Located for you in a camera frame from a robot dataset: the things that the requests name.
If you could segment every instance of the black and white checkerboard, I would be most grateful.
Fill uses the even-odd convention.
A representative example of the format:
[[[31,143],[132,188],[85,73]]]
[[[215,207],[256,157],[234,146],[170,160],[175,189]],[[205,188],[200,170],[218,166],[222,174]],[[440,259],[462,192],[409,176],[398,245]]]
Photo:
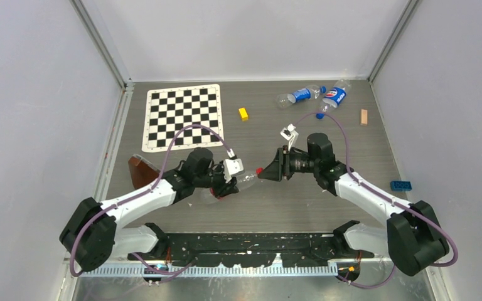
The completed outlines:
[[[205,125],[224,139],[219,85],[150,90],[142,151],[166,151],[177,131],[189,124]],[[219,146],[221,142],[204,129],[188,129],[172,149]]]

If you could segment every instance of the white robotic arm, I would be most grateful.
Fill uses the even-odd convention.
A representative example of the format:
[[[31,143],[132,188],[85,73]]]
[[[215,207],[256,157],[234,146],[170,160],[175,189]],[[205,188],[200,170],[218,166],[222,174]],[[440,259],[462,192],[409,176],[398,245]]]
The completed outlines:
[[[429,204],[397,198],[364,180],[352,168],[335,159],[326,134],[309,135],[307,152],[294,147],[298,137],[295,126],[283,128],[281,135],[288,144],[276,150],[274,160],[259,173],[259,178],[281,181],[289,180],[295,172],[313,174],[319,187],[356,204],[385,227],[373,228],[358,221],[339,227],[334,235],[342,236],[346,248],[389,256],[402,272],[411,276],[448,253],[445,237],[403,210],[410,208],[439,225]]]
[[[166,248],[166,235],[158,226],[148,223],[125,227],[145,214],[187,198],[197,187],[211,189],[217,198],[237,193],[236,176],[243,174],[244,167],[232,150],[228,155],[229,159],[213,165],[213,154],[199,147],[179,167],[164,172],[155,185],[101,203],[93,198],[83,200],[62,231],[60,242],[71,252],[84,224],[106,211],[79,239],[75,258],[83,271],[95,270],[108,258],[129,253],[161,254]]]

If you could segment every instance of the cable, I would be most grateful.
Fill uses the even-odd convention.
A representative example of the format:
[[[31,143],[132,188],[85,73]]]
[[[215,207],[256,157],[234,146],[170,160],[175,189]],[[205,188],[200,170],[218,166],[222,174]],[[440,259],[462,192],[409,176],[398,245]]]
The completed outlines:
[[[300,118],[297,122],[295,122],[293,125],[296,127],[298,123],[300,123],[300,121],[304,120],[305,118],[311,116],[311,115],[316,115],[318,114],[319,112],[312,112],[312,113],[308,113],[306,114],[305,116],[303,116],[302,118]],[[354,174],[352,173],[352,171],[350,170],[350,165],[349,165],[349,162],[350,162],[350,148],[349,148],[349,145],[348,145],[348,136],[346,135],[346,132],[345,132],[345,129],[343,128],[343,126],[341,125],[340,122],[337,121],[337,119],[335,119],[333,116],[331,116],[330,114],[327,114],[327,113],[324,113],[325,116],[328,116],[329,118],[331,118],[333,120],[333,122],[335,122],[335,124],[339,127],[339,129],[341,130],[341,133],[343,133],[343,137],[345,138],[345,164],[346,164],[346,172],[348,173],[348,175],[350,175],[350,177],[355,181],[357,182],[359,185],[365,187],[368,191],[370,191],[371,193],[377,195],[378,197],[382,198],[384,201],[386,202],[389,202],[392,204],[392,200],[388,197],[386,197],[385,195],[383,195],[382,193],[376,191],[374,188],[372,188],[371,186],[369,186],[368,184],[365,184],[364,182],[359,182],[359,179],[354,176]],[[434,228],[437,232],[439,232],[441,235],[444,236],[444,238],[446,239],[446,241],[450,244],[452,250],[453,250],[453,257],[451,260],[449,260],[448,262],[445,262],[445,263],[433,263],[432,266],[433,267],[450,267],[451,265],[454,265],[458,258],[459,258],[459,251],[457,249],[457,246],[455,244],[455,241],[448,235],[448,233],[446,233],[441,227],[439,227],[437,224],[435,224],[434,222],[432,222],[429,218],[426,218],[425,216],[419,214],[417,211],[414,211],[413,209],[403,205],[403,204],[400,204],[398,202],[394,202],[394,205],[400,209],[403,209],[407,212],[409,212],[410,214],[418,217],[419,219],[421,219],[423,222],[427,223],[429,226],[431,226],[432,228]],[[392,278],[393,274],[394,274],[394,270],[395,268],[393,268],[393,272],[391,272],[391,274],[389,275],[389,278]],[[377,288],[379,287],[378,285],[373,285],[371,287],[368,287],[368,288]]]
[[[163,176],[163,172],[165,171],[165,167],[167,166],[167,160],[169,159],[169,153],[171,152],[171,148],[174,146],[174,142],[176,140],[176,138],[178,138],[178,136],[180,134],[182,134],[185,130],[187,129],[190,129],[190,128],[193,128],[193,127],[198,127],[198,128],[201,128],[201,129],[205,129],[207,130],[208,132],[210,132],[211,134],[213,134],[215,137],[217,137],[219,139],[219,141],[223,144],[223,146],[226,148],[227,151],[231,151],[232,149],[228,146],[228,144],[224,141],[224,139],[222,139],[221,136],[219,136],[219,134],[217,134],[216,132],[214,132],[212,129],[210,129],[209,127],[205,127],[204,125],[200,125],[200,124],[190,124],[190,125],[187,125],[185,127],[183,127],[182,129],[180,129],[175,135],[174,137],[171,139],[171,143],[169,144],[169,147],[167,147],[167,151],[165,153],[165,158],[163,159],[163,164],[161,166],[161,169],[160,169],[160,172],[159,172],[159,175],[158,175],[158,178],[151,184],[151,187],[135,196],[131,196],[127,199],[123,199],[122,201],[119,201],[117,204],[113,204],[111,206],[108,206],[106,207],[105,209],[101,210],[100,212],[98,212],[97,214],[95,214],[90,220],[88,220],[84,226],[82,227],[82,229],[80,229],[80,231],[78,232],[78,235],[77,237],[75,238],[75,242],[73,244],[73,248],[71,249],[71,257],[69,258],[69,271],[71,273],[72,276],[74,277],[78,277],[80,276],[83,271],[79,271],[77,272],[75,270],[75,257],[77,255],[77,248],[78,248],[78,242],[82,239],[82,236],[84,235],[84,233],[86,232],[86,230],[96,221],[98,220],[101,216],[103,216],[106,212],[118,207],[118,206],[122,206],[128,202],[131,202],[137,198],[140,198],[144,195],[146,195],[147,193],[150,193],[151,191],[154,190],[154,188],[156,188],[156,186],[158,186],[159,182],[161,181],[161,178]]]
[[[171,263],[171,247],[167,249],[167,255],[165,255],[165,264],[168,265]]]
[[[190,266],[191,266],[191,263],[188,264],[187,266],[185,266],[184,268],[182,268],[182,269],[180,269],[180,270],[178,270],[178,271],[176,271],[176,272],[173,272],[172,275],[171,275],[169,278],[167,278],[167,279],[165,279],[165,280],[160,280],[160,281],[155,282],[155,283],[158,284],[158,285],[167,283],[167,282],[171,281],[172,279],[176,278],[176,277],[177,277],[178,275],[180,275],[181,273],[183,273],[183,272],[184,272],[185,270],[187,270]],[[93,299],[95,299],[95,300],[97,300],[97,301],[115,301],[115,300],[121,300],[121,297],[124,297],[124,296],[128,295],[129,293],[137,290],[138,288],[140,288],[140,287],[142,287],[143,285],[146,285],[146,284],[149,284],[149,285],[150,285],[151,283],[142,282],[142,283],[136,285],[135,287],[130,288],[130,289],[127,290],[126,292],[122,293],[121,295],[119,295],[119,296],[117,296],[117,297],[112,297],[112,298],[103,298],[103,297],[95,296],[95,295],[93,294],[93,292],[92,292],[93,287],[91,287],[91,288],[89,289],[89,291],[86,293],[86,296],[84,297],[84,301],[86,301],[89,296],[91,296]]]
[[[354,287],[358,287],[358,288],[363,288],[365,290],[371,290],[373,288],[378,288],[378,287],[382,287],[384,285],[386,285],[389,281],[391,281],[392,277],[394,277],[394,273],[396,272],[396,266],[393,265],[392,266],[392,270],[391,270],[391,273],[389,274],[389,276],[387,277],[387,279],[385,279],[384,281],[376,284],[376,285],[364,285],[364,284],[360,284],[360,283],[355,283],[355,282],[349,282],[350,285],[354,286]],[[341,275],[337,275],[337,278],[339,278],[339,280],[341,280],[342,282],[348,282],[348,280],[346,279],[346,277],[343,277]]]
[[[361,252],[361,250],[360,250],[360,251],[359,251],[359,254],[358,254],[358,256],[357,256],[357,261],[358,261],[358,262],[357,262],[357,264],[356,264],[358,270],[361,270],[361,259],[362,259],[362,257],[363,257],[363,252]]]
[[[165,276],[171,276],[171,275],[177,275],[177,274],[180,274],[180,270],[176,271],[176,272],[166,272],[166,271],[162,271],[162,270],[158,270],[157,268],[153,268],[151,267],[146,261],[145,259],[143,259],[141,256],[139,256],[137,253],[131,253],[134,257],[137,258],[137,260],[139,260],[146,268],[147,270],[153,272],[153,273],[157,273],[157,274],[160,274],[160,275],[165,275]],[[191,266],[191,264],[188,264],[187,266],[185,266],[184,268],[182,268],[182,272],[187,270],[189,267]]]

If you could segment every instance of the clear plastic bottle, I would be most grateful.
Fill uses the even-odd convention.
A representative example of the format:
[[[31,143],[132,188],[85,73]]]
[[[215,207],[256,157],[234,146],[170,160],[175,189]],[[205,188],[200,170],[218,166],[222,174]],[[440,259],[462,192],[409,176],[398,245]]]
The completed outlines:
[[[239,189],[239,192],[248,189],[252,185],[254,185],[258,181],[257,177],[258,172],[246,172],[245,174],[242,174],[241,176],[237,176],[237,189]],[[213,204],[217,203],[221,200],[222,198],[216,198],[213,193],[212,189],[202,189],[200,192],[200,200],[203,204]]]
[[[323,99],[321,99],[319,108],[317,109],[317,112],[320,113],[317,114],[317,118],[322,119],[324,117],[323,113],[330,113],[336,107],[339,107],[351,88],[352,84],[349,80],[338,80],[333,88],[326,93]]]
[[[296,102],[306,99],[317,99],[321,94],[326,93],[325,86],[308,85],[290,94],[280,94],[276,100],[279,108],[288,108]]]

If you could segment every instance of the bottle label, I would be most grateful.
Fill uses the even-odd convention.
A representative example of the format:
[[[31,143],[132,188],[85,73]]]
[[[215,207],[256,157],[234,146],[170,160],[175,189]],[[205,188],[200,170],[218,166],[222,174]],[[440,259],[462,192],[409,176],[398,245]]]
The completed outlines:
[[[308,89],[303,88],[296,92],[293,92],[292,96],[294,96],[295,102],[299,102],[301,100],[308,99],[309,97],[311,97],[311,92]]]
[[[345,99],[345,96],[346,92],[343,89],[333,87],[330,91],[328,91],[328,93],[326,93],[326,96],[324,97],[333,100],[335,103],[337,103],[337,106],[339,107],[343,99]]]

